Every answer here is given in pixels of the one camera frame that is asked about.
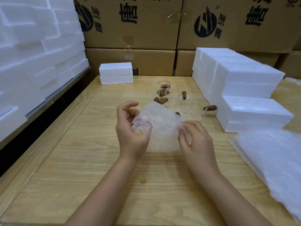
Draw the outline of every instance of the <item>right hand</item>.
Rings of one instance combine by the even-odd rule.
[[[191,145],[182,130],[179,131],[178,140],[187,166],[196,179],[206,180],[219,175],[213,140],[207,130],[199,121],[184,121],[183,125],[191,135]]]

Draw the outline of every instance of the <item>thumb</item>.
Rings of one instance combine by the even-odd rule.
[[[182,152],[190,150],[190,145],[188,144],[185,133],[181,129],[179,130],[178,141]]]

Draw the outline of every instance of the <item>left hand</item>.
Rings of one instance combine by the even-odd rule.
[[[148,147],[152,129],[150,128],[146,133],[136,133],[132,128],[131,123],[140,113],[139,110],[132,107],[138,105],[139,102],[128,101],[117,107],[116,133],[120,146],[119,157],[134,162],[138,162],[144,155]]]

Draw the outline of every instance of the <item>black logo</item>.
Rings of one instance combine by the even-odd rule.
[[[90,31],[93,28],[94,20],[91,12],[83,5],[81,5],[77,0],[73,0],[75,5],[75,10],[79,17],[80,26],[83,32]]]
[[[212,12],[210,12],[210,9],[208,8],[208,6],[206,8],[206,12],[203,13],[202,19],[205,23],[207,23],[207,28],[205,28],[201,24],[201,28],[199,30],[200,21],[201,21],[201,15],[200,15],[194,23],[194,32],[198,37],[204,38],[204,37],[210,36],[214,32],[216,25],[217,25],[217,19],[216,19],[216,16]]]

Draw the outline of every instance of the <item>wood grain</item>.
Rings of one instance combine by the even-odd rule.
[[[188,94],[192,93],[195,108],[209,105],[191,77],[135,76],[133,84],[100,86],[0,221],[63,224],[118,157],[116,107],[127,100],[143,104],[150,84],[159,80],[178,83]],[[286,83],[279,87],[291,88]],[[278,92],[277,89],[275,98],[295,111],[298,122],[300,102],[291,105]],[[229,144],[234,134],[224,133],[213,113],[206,114],[202,123],[213,137],[220,170],[239,192],[275,226],[297,225]],[[287,127],[298,129],[290,124]],[[205,226],[225,222],[197,185],[181,152],[175,151],[145,154],[133,174],[116,225]]]
[[[93,97],[99,82],[96,78],[0,178],[0,216]]]

